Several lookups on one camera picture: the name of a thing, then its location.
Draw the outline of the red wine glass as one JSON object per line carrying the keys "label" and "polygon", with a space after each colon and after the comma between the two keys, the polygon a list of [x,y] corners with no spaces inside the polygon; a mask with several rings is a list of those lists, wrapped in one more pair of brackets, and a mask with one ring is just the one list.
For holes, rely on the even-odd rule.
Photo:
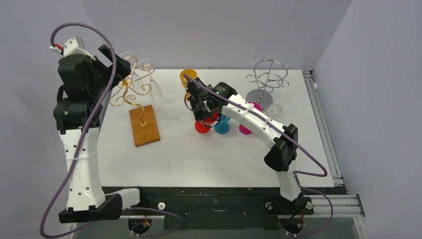
{"label": "red wine glass", "polygon": [[194,127],[198,133],[205,134],[210,131],[217,120],[219,119],[218,113],[213,111],[212,113],[205,113],[202,119],[196,120]]}

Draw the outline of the blue wine glass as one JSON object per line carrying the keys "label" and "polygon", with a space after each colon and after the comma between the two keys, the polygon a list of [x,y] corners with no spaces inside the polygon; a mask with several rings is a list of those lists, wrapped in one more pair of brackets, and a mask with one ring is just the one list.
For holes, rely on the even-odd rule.
{"label": "blue wine glass", "polygon": [[226,134],[229,132],[230,126],[228,122],[231,120],[230,117],[221,115],[221,119],[218,124],[215,125],[214,129],[218,134]]}

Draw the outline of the clear wine glass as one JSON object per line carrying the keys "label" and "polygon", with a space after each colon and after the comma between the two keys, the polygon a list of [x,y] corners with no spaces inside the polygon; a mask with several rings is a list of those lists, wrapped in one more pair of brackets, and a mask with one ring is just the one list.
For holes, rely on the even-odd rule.
{"label": "clear wine glass", "polygon": [[159,84],[154,80],[152,74],[156,69],[156,62],[153,59],[143,59],[139,62],[138,68],[141,71],[148,73],[150,82],[149,85],[152,87],[150,95],[154,103],[161,103],[164,100],[163,93]]}
{"label": "clear wine glass", "polygon": [[132,82],[140,80],[140,76],[135,71],[138,67],[138,59],[136,54],[134,52],[128,51],[120,54],[120,58],[130,63],[130,74],[125,79]]}
{"label": "clear wine glass", "polygon": [[267,108],[265,115],[274,120],[280,120],[283,116],[283,108],[279,104],[272,104]]}

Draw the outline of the clear wine glass back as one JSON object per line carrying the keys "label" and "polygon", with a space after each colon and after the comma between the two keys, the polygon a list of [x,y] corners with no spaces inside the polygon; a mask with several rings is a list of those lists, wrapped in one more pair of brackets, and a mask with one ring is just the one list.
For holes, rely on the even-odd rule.
{"label": "clear wine glass back", "polygon": [[138,68],[141,71],[148,73],[150,82],[149,85],[152,87],[150,95],[154,103],[161,103],[164,100],[163,93],[159,84],[154,80],[152,74],[156,69],[156,62],[153,59],[143,59],[139,62]]}

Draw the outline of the pink wine glass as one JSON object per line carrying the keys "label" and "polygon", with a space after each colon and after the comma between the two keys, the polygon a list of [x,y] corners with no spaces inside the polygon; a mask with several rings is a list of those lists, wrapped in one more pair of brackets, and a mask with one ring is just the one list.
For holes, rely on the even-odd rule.
{"label": "pink wine glass", "polygon": [[[262,111],[262,107],[260,104],[258,104],[257,102],[249,102],[251,104],[254,105],[254,107],[258,110],[258,111]],[[252,131],[250,131],[248,128],[246,128],[244,125],[240,124],[239,125],[239,131],[244,134],[244,135],[250,135],[252,134]]]}

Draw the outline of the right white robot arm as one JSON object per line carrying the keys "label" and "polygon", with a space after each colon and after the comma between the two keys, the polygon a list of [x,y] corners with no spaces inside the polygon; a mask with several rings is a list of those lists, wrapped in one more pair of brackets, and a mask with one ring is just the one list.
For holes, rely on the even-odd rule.
{"label": "right white robot arm", "polygon": [[277,174],[282,209],[288,213],[311,210],[312,203],[304,196],[295,173],[297,127],[293,124],[286,126],[266,116],[224,82],[213,87],[204,84],[198,77],[193,79],[184,74],[183,78],[195,110],[231,118],[246,127],[269,148],[264,162]]}

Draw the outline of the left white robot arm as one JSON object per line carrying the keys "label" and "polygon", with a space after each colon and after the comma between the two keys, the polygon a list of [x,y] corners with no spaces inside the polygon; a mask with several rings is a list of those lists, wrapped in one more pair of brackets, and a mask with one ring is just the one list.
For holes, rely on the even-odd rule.
{"label": "left white robot arm", "polygon": [[100,182],[98,138],[102,101],[110,88],[129,75],[129,62],[102,45],[100,52],[112,61],[104,65],[96,56],[70,41],[64,46],[58,73],[63,82],[53,111],[65,150],[69,187],[66,208],[59,221],[85,223],[116,220],[130,208],[136,214],[148,209],[148,200],[139,188],[105,194]]}

